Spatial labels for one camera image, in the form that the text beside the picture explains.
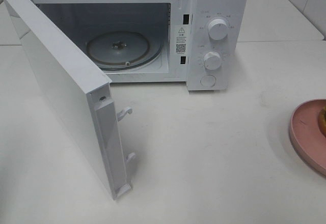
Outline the white microwave oven body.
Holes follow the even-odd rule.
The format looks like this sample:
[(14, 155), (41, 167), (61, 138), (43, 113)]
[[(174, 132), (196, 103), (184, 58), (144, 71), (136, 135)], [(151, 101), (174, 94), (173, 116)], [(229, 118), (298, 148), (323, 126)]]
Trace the white microwave oven body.
[[(108, 32), (138, 32), (162, 41), (160, 54), (136, 68), (104, 71), (94, 63), (112, 83), (184, 82), (190, 91), (214, 91), (227, 87), (228, 65), (247, 0), (31, 1), (87, 57), (87, 43)], [(218, 41), (209, 37), (207, 27), (217, 17), (225, 18), (229, 24), (227, 36)], [(204, 56), (208, 52), (220, 54), (222, 65), (218, 69), (205, 69)], [(214, 87), (201, 85), (205, 75), (215, 76)]]

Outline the white microwave door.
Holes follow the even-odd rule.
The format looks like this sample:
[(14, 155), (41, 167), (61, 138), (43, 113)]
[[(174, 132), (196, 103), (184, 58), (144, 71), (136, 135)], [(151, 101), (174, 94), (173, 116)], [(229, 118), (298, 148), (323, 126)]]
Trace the white microwave door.
[(37, 83), (113, 199), (131, 189), (110, 78), (31, 0), (4, 0)]

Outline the white timer knob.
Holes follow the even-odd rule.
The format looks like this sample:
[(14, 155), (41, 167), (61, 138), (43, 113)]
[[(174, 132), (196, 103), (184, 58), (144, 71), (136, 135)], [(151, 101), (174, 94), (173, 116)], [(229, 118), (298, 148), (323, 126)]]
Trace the white timer knob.
[(207, 70), (216, 70), (222, 65), (222, 58), (218, 52), (208, 52), (204, 56), (204, 67)]

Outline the burger with lettuce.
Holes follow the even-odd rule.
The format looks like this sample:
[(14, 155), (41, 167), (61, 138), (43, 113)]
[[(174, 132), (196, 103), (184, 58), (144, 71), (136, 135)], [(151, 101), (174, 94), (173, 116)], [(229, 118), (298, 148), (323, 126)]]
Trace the burger with lettuce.
[(320, 132), (326, 136), (326, 106), (324, 106), (318, 114), (318, 127)]

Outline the upper white power knob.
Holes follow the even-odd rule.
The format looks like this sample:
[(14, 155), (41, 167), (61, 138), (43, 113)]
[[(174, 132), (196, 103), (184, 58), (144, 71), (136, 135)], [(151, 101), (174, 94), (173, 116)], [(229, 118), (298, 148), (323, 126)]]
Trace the upper white power knob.
[(208, 34), (212, 40), (221, 40), (225, 38), (229, 31), (229, 24), (225, 18), (217, 17), (209, 21)]

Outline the round white door button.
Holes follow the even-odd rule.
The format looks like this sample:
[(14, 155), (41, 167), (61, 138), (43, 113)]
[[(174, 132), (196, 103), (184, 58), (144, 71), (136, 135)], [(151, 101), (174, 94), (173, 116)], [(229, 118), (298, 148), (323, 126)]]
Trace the round white door button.
[(204, 87), (212, 88), (215, 86), (216, 78), (213, 75), (205, 75), (201, 78), (200, 83)]

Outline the pink round plate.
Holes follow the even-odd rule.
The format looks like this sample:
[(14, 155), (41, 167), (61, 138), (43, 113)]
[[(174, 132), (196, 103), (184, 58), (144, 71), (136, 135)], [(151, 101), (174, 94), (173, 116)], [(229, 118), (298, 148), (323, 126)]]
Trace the pink round plate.
[(325, 99), (314, 99), (298, 105), (289, 121), (289, 137), (299, 157), (312, 169), (325, 175), (325, 126), (320, 113)]

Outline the glass microwave turntable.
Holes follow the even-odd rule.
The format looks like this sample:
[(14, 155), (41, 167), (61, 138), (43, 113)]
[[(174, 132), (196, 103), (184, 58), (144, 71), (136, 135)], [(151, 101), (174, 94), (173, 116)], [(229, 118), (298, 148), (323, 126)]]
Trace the glass microwave turntable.
[(153, 61), (161, 52), (162, 41), (131, 31), (101, 34), (87, 43), (88, 57), (104, 71), (122, 71)]

